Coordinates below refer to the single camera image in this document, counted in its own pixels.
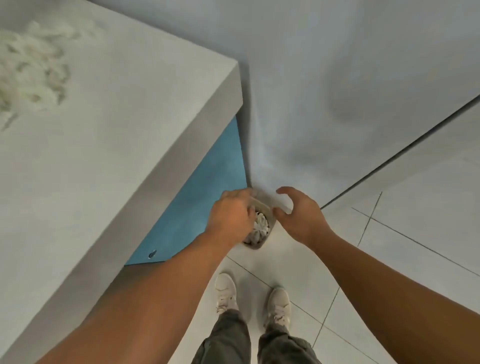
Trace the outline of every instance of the leg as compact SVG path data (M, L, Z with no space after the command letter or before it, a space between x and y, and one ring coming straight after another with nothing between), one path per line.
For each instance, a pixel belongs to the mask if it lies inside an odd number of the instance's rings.
M227 273L215 282L220 314L212 333L198 349L192 364L250 364L252 346L247 324L237 306L237 289Z
M283 288L275 288L268 300L268 323L258 344L259 364L319 364L310 344L288 333L291 304Z

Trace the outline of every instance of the white table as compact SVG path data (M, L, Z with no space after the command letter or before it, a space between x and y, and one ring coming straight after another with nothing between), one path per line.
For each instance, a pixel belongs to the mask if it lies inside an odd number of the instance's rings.
M242 96L235 60L87 1L22 1L105 28L65 46L60 107L0 134L0 356L28 364L81 323Z

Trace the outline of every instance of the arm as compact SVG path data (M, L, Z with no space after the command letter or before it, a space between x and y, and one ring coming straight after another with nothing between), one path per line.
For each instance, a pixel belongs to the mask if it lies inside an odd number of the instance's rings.
M274 215L327 266L370 331L399 363L480 363L480 315L338 237L317 203L281 187L294 207Z
M224 192L205 232L86 319L37 364L166 364L229 250L252 231L251 191Z

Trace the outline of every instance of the dark gray pants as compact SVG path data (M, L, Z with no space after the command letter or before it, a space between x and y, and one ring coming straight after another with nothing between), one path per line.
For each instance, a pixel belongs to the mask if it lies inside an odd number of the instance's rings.
M250 364L252 347L247 324L237 310L219 317L192 364ZM259 364L319 364L308 342L291 337L279 324L269 324L258 342Z

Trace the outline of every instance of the blue panel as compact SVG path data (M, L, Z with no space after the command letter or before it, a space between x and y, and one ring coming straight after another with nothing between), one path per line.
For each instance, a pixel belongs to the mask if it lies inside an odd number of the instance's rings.
M171 258L205 230L210 209L224 190L246 186L237 120L234 118L130 257L127 265L161 262ZM149 258L154 250L156 254Z

